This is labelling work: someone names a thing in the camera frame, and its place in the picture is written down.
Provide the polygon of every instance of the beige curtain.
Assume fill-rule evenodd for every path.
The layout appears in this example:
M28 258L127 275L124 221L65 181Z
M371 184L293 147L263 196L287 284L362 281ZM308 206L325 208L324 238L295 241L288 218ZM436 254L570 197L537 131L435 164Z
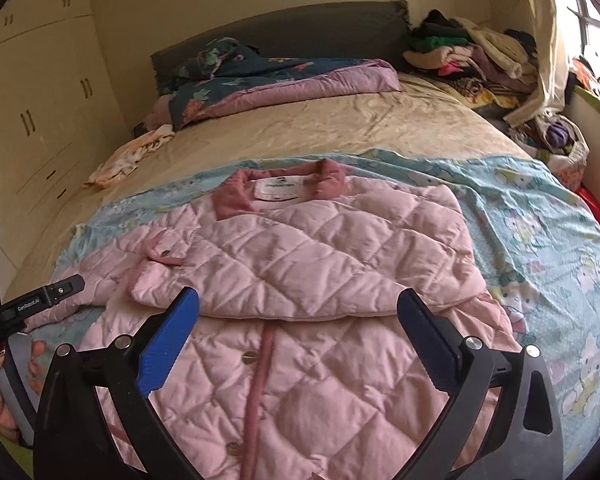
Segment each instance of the beige curtain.
M564 110L564 87L569 76L555 0L529 0L529 3L534 16L533 35L538 44L538 88L520 108L504 117L511 126L519 126L547 109Z

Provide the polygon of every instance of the window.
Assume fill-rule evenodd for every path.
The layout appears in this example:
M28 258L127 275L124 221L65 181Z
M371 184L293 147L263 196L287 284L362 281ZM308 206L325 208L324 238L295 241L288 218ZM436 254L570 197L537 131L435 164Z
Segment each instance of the window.
M584 55L600 78L600 14L591 0L555 0L569 59Z

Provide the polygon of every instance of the bed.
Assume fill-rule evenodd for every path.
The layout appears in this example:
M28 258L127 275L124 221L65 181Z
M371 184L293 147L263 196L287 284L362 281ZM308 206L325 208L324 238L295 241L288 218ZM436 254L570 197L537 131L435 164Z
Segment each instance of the bed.
M153 62L160 86L208 40L233 36L264 56L379 57L400 65L403 30L392 2L301 7L209 31L156 53ZM600 229L581 200L483 118L415 76L401 73L400 86L184 128L117 186L72 197L27 257L8 299L47 283L114 236L208 193L238 168L328 156L361 176L445 184L461 205L491 295L517 315L518 342L538 344L550 366L567 476L600 437L600 371L589 365L600 367ZM61 341L78 345L101 313L87 307L36 329L50 342L46 358Z

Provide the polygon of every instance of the dark pink collar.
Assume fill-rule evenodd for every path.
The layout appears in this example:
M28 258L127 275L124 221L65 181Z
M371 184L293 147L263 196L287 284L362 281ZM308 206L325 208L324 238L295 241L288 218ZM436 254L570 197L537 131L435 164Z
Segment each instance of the dark pink collar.
M257 213L257 209L245 193L245 185L252 180L274 176L311 175L304 182L307 200L332 200L344 191L346 168L328 158L308 162L294 168L278 170L238 170L220 186L216 187L211 199L216 210L216 218L225 220L232 216Z

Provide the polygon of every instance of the blue gripper pad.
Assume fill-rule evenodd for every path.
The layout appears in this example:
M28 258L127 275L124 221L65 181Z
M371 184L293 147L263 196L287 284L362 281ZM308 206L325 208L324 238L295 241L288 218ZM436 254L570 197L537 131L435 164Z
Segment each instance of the blue gripper pad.
M138 359L136 385L144 398L164 386L200 314L198 293L186 286L167 309L167 317Z
M412 288L407 288L398 296L397 311L400 325L435 388L448 394L456 392L456 356L427 305Z

